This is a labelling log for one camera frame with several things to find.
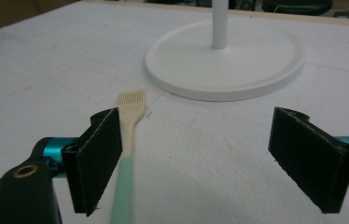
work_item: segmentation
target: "white round base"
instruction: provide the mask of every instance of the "white round base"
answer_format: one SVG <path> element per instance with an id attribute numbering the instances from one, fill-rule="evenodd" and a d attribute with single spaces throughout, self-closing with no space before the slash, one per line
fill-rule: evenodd
<path id="1" fill-rule="evenodd" d="M 212 22 L 169 32 L 147 51 L 148 73 L 174 94 L 204 101 L 258 97 L 293 81 L 303 49 L 288 32 L 247 19 L 229 20 L 228 45 L 212 47 Z"/>

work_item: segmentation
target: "brush handle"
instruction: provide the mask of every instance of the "brush handle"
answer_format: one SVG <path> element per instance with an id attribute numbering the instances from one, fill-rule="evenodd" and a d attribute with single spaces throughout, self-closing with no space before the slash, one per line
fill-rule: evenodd
<path id="1" fill-rule="evenodd" d="M 124 119 L 122 124 L 122 153 L 121 158 L 130 157 L 133 154 L 133 129 L 135 120 Z"/>
<path id="2" fill-rule="evenodd" d="M 116 196 L 111 212 L 111 224 L 132 223 L 133 157 L 127 156 L 119 162 Z"/>

